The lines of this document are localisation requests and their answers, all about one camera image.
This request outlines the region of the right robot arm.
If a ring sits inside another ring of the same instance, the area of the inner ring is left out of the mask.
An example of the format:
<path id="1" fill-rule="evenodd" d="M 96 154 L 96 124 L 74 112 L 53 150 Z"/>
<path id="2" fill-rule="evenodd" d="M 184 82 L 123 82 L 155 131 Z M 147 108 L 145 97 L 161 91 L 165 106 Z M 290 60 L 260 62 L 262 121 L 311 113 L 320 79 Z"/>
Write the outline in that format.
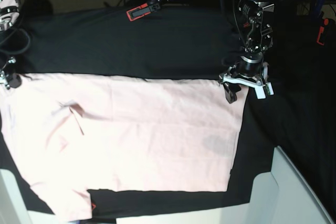
<path id="1" fill-rule="evenodd" d="M 1 78 L 13 73 L 11 64 L 16 62 L 15 56 L 27 51 L 31 45 L 29 33 L 22 27 L 23 13 L 20 12 L 20 0 L 1 0 Z M 6 49 L 5 46 L 22 34 L 26 45 L 20 49 Z"/>

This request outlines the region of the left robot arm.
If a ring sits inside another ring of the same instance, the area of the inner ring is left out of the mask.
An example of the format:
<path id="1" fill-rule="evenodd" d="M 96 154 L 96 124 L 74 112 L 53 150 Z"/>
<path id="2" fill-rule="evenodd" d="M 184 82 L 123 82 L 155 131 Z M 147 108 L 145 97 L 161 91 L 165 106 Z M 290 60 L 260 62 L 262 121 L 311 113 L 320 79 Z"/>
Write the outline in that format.
<path id="1" fill-rule="evenodd" d="M 229 103 L 237 100 L 241 85 L 253 88 L 258 99 L 274 93 L 268 81 L 268 64 L 264 62 L 264 55 L 273 44 L 275 2 L 276 0 L 232 0 L 234 27 L 242 42 L 242 55 L 225 68 L 218 81 L 224 87 Z M 224 0 L 220 0 L 220 8 L 222 12 L 225 11 Z M 17 32 L 22 33 L 27 42 L 21 49 L 1 49 L 1 84 L 7 89 L 21 85 L 20 77 L 10 69 L 10 65 L 16 62 L 16 55 L 28 50 L 32 41 L 30 34 L 22 27 L 22 21 L 20 0 L 1 0 L 1 33 L 6 36 L 1 45 L 5 45 Z"/>

